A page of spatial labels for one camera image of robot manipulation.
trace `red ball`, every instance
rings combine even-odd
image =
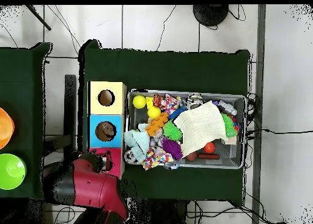
[[[204,146],[203,149],[206,153],[213,153],[215,150],[215,145],[213,142],[209,142]]]

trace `orange bowl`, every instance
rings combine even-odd
[[[14,132],[14,122],[12,118],[0,108],[0,149],[6,146]]]

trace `shape sorter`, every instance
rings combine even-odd
[[[88,92],[89,150],[111,151],[113,166],[106,173],[121,178],[127,88],[122,82],[90,81]]]

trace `blue box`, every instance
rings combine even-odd
[[[122,147],[124,115],[90,115],[90,147]],[[116,128],[116,135],[110,141],[102,141],[96,135],[96,128],[101,122],[110,122]]]

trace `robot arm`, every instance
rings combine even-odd
[[[87,207],[78,219],[79,224],[107,224],[118,216],[128,218],[125,197],[117,177],[100,174],[109,169],[110,153],[104,159],[94,153],[84,153],[73,162],[57,162],[43,170],[43,192],[45,200],[54,204]]]

